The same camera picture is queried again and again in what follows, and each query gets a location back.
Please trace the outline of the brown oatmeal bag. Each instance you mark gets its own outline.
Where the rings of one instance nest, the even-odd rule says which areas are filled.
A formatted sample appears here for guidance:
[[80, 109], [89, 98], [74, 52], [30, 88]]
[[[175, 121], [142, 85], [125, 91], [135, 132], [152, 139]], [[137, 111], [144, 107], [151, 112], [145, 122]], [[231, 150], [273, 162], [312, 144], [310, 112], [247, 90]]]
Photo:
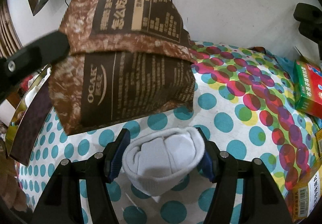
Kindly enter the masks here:
[[193, 109], [189, 33], [170, 0], [71, 0], [49, 96], [67, 135]]

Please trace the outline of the white sock bundle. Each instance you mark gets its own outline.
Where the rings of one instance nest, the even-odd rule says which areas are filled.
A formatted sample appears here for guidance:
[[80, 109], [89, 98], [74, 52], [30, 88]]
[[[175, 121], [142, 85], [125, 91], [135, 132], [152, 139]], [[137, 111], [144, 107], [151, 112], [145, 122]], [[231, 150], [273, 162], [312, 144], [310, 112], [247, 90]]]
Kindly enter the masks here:
[[202, 160], [205, 142], [195, 127], [169, 128], [140, 137], [124, 151], [122, 168], [135, 188], [160, 196]]

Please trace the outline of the gold and maroon box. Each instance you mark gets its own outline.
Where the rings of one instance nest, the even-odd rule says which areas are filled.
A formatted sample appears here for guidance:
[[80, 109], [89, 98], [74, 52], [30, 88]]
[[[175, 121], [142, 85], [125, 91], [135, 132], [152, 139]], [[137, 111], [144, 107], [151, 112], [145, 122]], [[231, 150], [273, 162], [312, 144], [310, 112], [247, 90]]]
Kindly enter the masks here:
[[50, 74], [51, 66], [47, 65], [35, 77], [20, 101], [5, 136], [7, 154], [25, 166], [29, 164], [35, 141], [52, 110], [48, 89]]

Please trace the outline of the polka dot bed sheet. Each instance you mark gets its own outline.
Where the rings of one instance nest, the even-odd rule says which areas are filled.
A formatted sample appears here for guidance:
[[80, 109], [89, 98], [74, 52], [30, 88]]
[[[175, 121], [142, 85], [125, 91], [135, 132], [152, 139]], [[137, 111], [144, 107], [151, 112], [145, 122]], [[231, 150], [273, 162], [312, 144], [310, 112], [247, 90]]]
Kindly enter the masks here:
[[[319, 150], [313, 118], [295, 107], [289, 74], [271, 53], [231, 45], [196, 42], [194, 111], [185, 106], [108, 128], [67, 136], [54, 109], [47, 115], [28, 167], [21, 165], [19, 182], [27, 205], [35, 210], [42, 191], [62, 159], [86, 160], [101, 152], [122, 128], [132, 140], [168, 128], [201, 128], [219, 150], [236, 159], [260, 158], [292, 212], [289, 191], [315, 164]], [[107, 184], [120, 223], [203, 223], [215, 184], [194, 169], [170, 191], [149, 197], [127, 176]]]

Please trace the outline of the red green medicine box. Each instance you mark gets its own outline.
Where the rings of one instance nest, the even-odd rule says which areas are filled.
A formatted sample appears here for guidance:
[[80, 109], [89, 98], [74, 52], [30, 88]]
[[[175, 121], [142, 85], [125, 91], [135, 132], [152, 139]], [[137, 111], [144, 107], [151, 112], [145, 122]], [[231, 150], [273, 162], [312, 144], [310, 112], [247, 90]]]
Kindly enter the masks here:
[[295, 108], [321, 119], [321, 70], [314, 65], [297, 60], [294, 65], [294, 75]]

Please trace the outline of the black clamp stand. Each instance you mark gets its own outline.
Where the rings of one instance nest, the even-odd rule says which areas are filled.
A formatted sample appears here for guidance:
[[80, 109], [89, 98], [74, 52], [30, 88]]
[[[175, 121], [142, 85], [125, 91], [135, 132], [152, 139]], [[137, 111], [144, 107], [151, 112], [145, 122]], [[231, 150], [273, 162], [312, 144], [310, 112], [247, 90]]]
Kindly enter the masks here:
[[300, 23], [300, 34], [318, 45], [321, 60], [321, 10], [310, 4], [298, 3], [293, 17]]

